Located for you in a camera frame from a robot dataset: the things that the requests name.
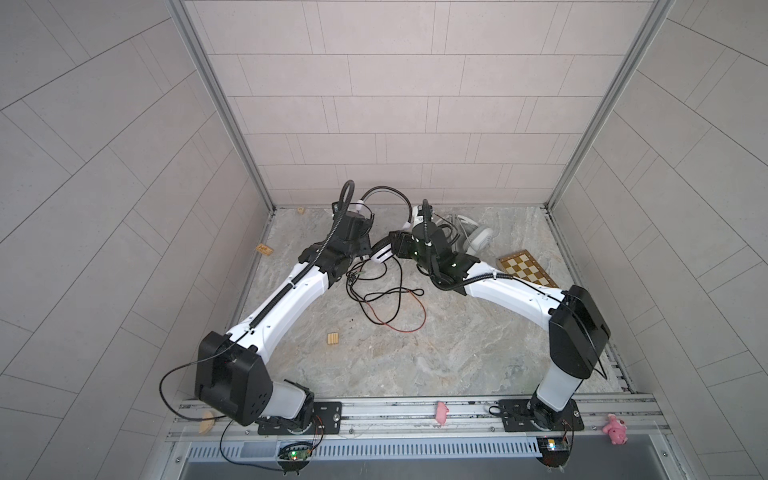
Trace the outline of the right controller board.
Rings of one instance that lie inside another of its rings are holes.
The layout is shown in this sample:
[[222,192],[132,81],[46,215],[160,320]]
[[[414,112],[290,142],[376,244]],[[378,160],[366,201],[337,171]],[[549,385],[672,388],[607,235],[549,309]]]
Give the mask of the right controller board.
[[564,437],[537,437],[537,445],[541,456],[537,460],[548,468],[560,468],[567,464],[571,446]]

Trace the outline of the controller board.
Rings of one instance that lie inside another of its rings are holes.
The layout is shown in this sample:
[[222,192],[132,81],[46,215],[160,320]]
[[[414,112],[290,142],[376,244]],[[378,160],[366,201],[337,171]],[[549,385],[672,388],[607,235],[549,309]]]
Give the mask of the controller board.
[[560,468],[567,464],[571,446],[564,437],[537,437],[537,445],[541,456],[537,460],[548,468]]
[[284,474],[299,472],[305,468],[313,455],[314,444],[301,441],[290,443],[280,448],[277,454],[277,463]]

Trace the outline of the left controller board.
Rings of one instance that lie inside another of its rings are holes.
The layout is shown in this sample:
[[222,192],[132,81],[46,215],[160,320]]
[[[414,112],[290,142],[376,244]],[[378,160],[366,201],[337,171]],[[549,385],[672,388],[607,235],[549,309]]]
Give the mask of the left controller board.
[[277,454],[277,463],[284,474],[299,472],[305,468],[313,455],[314,444],[301,441],[290,443],[280,448]]

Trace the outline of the wooden piece on rail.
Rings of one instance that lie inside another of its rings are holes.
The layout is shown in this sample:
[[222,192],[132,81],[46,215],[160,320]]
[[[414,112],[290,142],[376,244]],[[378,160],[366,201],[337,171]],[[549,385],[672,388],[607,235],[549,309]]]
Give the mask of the wooden piece on rail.
[[198,428],[198,434],[199,435],[206,435],[208,434],[216,423],[216,416],[212,411],[205,411],[202,414],[202,418],[199,422],[199,428]]

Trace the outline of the wooden chessboard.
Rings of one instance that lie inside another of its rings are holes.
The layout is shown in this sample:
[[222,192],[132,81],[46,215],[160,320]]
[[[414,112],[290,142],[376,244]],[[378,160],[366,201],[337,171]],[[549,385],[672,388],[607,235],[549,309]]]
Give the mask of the wooden chessboard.
[[528,250],[520,250],[515,253],[499,257],[497,267],[510,275],[514,275],[525,281],[548,288],[557,288],[557,283],[539,264]]

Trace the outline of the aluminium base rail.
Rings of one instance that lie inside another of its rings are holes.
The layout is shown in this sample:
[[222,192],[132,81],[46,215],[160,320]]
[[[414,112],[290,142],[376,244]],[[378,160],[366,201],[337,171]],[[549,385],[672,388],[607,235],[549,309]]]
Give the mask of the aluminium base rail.
[[[499,396],[455,397],[359,397],[340,398],[340,419],[326,424],[327,429],[336,426],[336,434],[326,433],[324,440],[368,440],[399,438],[474,438],[510,437],[503,420],[489,413],[491,405],[498,403]],[[568,423],[580,418],[584,429],[580,436],[602,437],[602,427],[607,416],[615,414],[624,420],[629,436],[669,433],[671,428],[652,394],[577,394],[574,397],[579,413],[568,418]],[[450,412],[444,426],[434,419],[435,407],[443,401]],[[226,440],[300,441],[314,440],[314,429],[305,435],[260,435],[258,426],[243,427],[231,424],[227,419],[216,421],[206,435],[198,434],[199,425],[173,418],[165,425],[158,439],[173,441]]]

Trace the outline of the pink clip on rail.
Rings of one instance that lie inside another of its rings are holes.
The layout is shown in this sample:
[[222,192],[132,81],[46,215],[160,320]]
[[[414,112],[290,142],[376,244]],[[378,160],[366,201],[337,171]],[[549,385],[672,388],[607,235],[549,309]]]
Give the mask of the pink clip on rail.
[[450,409],[443,401],[438,401],[435,407],[434,419],[439,426],[444,426],[447,422],[447,417]]

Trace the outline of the black white headphones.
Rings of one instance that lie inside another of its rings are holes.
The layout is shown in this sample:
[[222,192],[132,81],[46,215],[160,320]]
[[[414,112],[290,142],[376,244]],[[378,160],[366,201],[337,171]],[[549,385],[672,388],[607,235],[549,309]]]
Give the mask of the black white headphones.
[[377,185],[369,188],[354,203],[352,210],[372,216],[377,212],[375,200],[381,200],[385,195],[399,199],[406,208],[406,213],[400,212],[400,217],[396,218],[394,209],[384,208],[380,211],[381,219],[377,218],[373,222],[372,247],[367,259],[374,264],[383,264],[394,256],[389,234],[392,231],[409,231],[415,223],[411,200],[403,191],[391,186]]

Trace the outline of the pink plush toy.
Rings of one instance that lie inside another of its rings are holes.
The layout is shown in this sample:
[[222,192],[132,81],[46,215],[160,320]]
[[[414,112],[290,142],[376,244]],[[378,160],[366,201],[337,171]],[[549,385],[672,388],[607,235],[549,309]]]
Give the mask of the pink plush toy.
[[602,427],[602,433],[609,437],[613,445],[624,445],[628,441],[627,426],[615,414],[607,416],[607,423]]

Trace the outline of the white grey headphones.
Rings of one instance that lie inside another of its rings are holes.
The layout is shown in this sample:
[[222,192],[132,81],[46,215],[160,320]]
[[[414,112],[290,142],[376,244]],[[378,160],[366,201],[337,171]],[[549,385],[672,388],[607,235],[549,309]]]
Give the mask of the white grey headphones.
[[440,227],[449,228],[449,246],[453,252],[477,256],[490,244],[494,235],[490,227],[464,215],[449,214],[447,217],[439,216],[439,219]]

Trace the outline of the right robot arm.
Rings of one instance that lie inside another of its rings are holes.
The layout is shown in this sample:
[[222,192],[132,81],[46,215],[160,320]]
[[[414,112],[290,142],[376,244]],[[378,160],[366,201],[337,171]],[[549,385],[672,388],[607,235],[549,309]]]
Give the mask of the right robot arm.
[[541,327],[548,336],[550,366],[528,401],[524,417],[544,431],[583,427],[573,396],[594,371],[603,371],[601,355],[611,336],[585,288],[540,286],[476,256],[456,252],[432,222],[419,223],[411,232],[390,232],[376,244],[374,255],[413,260],[437,289],[487,300]]

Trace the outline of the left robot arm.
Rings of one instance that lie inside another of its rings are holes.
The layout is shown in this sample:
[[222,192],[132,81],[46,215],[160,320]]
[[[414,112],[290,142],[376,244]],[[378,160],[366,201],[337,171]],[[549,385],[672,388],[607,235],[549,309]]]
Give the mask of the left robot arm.
[[242,426],[266,422],[292,431],[312,422],[314,394],[295,382],[274,381],[273,351],[300,315],[371,253],[372,214],[338,211],[327,239],[307,247],[285,281],[227,333],[212,332],[198,349],[195,397]]

